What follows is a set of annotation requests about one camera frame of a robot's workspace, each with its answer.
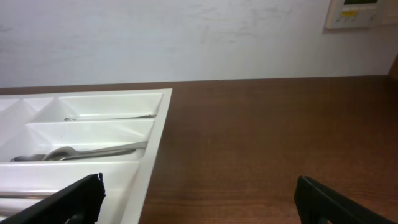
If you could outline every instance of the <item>white plastic container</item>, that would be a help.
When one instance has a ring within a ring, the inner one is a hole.
[[[106,197],[99,224],[138,223],[162,135],[171,89],[0,96],[0,191],[56,192],[102,172]],[[155,118],[131,117],[156,115]],[[76,121],[64,121],[65,118]],[[9,162],[63,146],[78,151],[148,141],[123,156],[75,161]],[[0,210],[37,200],[0,199]]]

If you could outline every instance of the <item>yellow label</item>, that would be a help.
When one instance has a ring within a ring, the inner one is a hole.
[[[341,16],[353,17],[353,16],[356,16],[357,13],[358,13],[357,11],[344,11],[344,12],[341,12]]]

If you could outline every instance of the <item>wooden table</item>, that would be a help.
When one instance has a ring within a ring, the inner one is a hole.
[[[140,223],[300,223],[309,175],[398,222],[398,87],[385,76],[2,89],[173,88]]]

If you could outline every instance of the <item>metal spoon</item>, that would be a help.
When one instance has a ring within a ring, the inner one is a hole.
[[[131,117],[131,118],[106,118],[106,119],[134,119],[134,118],[156,118],[156,115],[144,115],[144,116]],[[77,120],[74,118],[65,118],[64,121],[77,121]]]
[[[10,160],[10,162],[28,162],[28,161],[64,161],[71,159],[87,159],[94,157],[119,156],[133,153],[136,149],[145,149],[148,142],[137,142],[125,144],[122,146],[107,147],[104,149],[96,149],[90,151],[76,151],[72,147],[61,147],[47,155],[33,154],[27,156],[18,156]]]

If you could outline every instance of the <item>wall-mounted control panel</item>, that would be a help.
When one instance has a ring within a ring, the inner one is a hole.
[[[378,25],[383,18],[387,1],[331,0],[326,28],[357,28]]]

